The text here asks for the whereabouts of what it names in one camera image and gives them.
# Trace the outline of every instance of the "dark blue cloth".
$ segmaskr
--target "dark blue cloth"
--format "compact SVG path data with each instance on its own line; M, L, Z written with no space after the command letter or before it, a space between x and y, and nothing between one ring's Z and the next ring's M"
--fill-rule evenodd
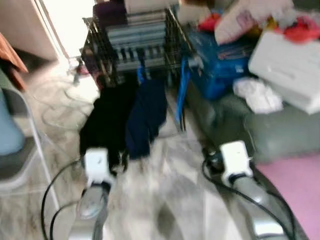
M150 143L166 121L167 106L163 80L146 80L140 85L125 129L125 144L131 159L150 154Z

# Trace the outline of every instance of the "marble floor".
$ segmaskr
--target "marble floor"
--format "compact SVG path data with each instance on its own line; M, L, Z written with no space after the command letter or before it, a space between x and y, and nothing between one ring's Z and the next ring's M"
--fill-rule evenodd
M90 77L72 85L67 66L54 63L25 76L28 100L51 176L78 157L79 134L92 102L98 96ZM174 98L167 96L174 109ZM226 200L200 172L201 143L205 139L187 110L187 132L177 132L171 114L151 148L150 157L131 162L117 178L110 193L104 240L242 240L241 229L230 214ZM28 133L28 125L19 121ZM15 190L0 192L0 240L42 240L41 200L47 185L40 160L34 162L28 182ZM54 184L60 206L77 200L86 184L80 166L65 171ZM49 195L45 222L55 212ZM68 239L75 208L57 218L54 237Z

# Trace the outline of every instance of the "pink mat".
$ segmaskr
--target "pink mat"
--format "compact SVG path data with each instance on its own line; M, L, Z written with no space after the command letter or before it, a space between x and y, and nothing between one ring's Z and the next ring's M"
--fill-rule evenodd
M258 164L279 190L310 240L320 240L320 154Z

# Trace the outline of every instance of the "wire rack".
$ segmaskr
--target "wire rack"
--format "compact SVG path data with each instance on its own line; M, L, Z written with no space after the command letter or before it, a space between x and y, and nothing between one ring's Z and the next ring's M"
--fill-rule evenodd
M125 24L103 26L96 17L84 18L88 35L81 57L91 74L118 81L144 63L148 70L180 75L182 56L196 52L173 8L129 14Z

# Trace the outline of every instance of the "power cord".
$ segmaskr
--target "power cord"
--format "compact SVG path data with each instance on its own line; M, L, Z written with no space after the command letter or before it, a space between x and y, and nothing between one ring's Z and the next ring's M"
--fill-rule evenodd
M49 240L47 232L46 232L46 224L45 224L45 205L46 205L46 199L49 193L50 188L52 187L52 185L55 183L55 181L57 180L57 178L60 176L61 173L63 173L66 169L70 168L71 166L80 164L81 160L76 160L76 161L72 161L70 163L68 163L67 165L65 165L63 168L61 168L61 170L54 176L54 178L52 179L52 181L50 182L50 184L48 185L48 187L46 188L43 198L42 198L42 202L41 202L41 230L42 230L42 234L44 237L44 240Z
M71 207L75 204L77 204L79 201L71 201L65 205L63 205L62 207L60 207L60 209L58 211L55 212L55 214L53 215L53 218L51 220L51 223L50 223L50 240L54 240L54 226L55 226L55 221L56 221L56 218L57 216L59 215L59 213L68 208L68 207Z
M238 191L238 190L236 190L236 189L234 189L234 188L232 188L232 187L226 186L226 185L224 185L223 183L221 183L221 182L219 182L219 181L217 181L217 180L214 180L214 179L212 179L211 177L209 177L209 176L207 175L207 173L206 173L206 165L207 165L208 163L209 163L208 160L204 160L204 161L203 161L202 167L201 167L201 171L202 171L203 176L204 176L209 182L211 182L211 183L215 184L216 186L221 187L221 188L223 188L223 189L225 189L225 190L228 190L229 192L234 193L234 194L236 194L236 195L244 198L244 199L247 200L248 202L256 205L258 208L260 208L260 209L263 210L266 214L268 214L270 217L272 217L272 218L282 227L283 231L285 232L285 234L287 235L287 237L289 238L289 240L296 240L296 235L295 235L295 233L290 234L290 231L287 229L287 227L284 225L284 223L283 223L276 215L274 215L270 210L268 210L266 207L264 207L264 206L261 205L260 203L256 202L255 200L253 200L253 199L250 198L249 196L243 194L242 192L240 192L240 191Z
M65 85L70 85L69 87L63 87L60 86L59 87L59 91L62 90L64 92L64 95L75 102L80 102L81 104L78 104L77 106L72 106L72 105L68 105L68 104L64 104L64 103L50 103L47 101L42 100L41 98L37 97L37 92L39 91L40 88L49 85L49 84L65 84ZM84 99L80 99L80 98L74 98L69 94L69 89L71 89L71 87L74 86L74 84L72 82L66 81L66 80L50 80L50 81L45 81L43 83L40 83L38 85L36 85L33 88L33 91L31 93L31 96L38 101L41 104L47 105L48 107L45 108L43 110L43 112L41 113L41 120L43 121L44 124L49 125L51 127L56 127L56 128L60 128L60 129L64 129L67 131L78 131L78 127L67 127L67 126L63 126L57 123L52 123L49 122L48 120L46 120L45 115L49 110L56 110L58 108L68 108L72 111L78 111L79 113L81 113L82 115L84 115L85 117L88 117L87 113L84 112L81 108L86 107L86 106L92 106L93 103L86 101Z

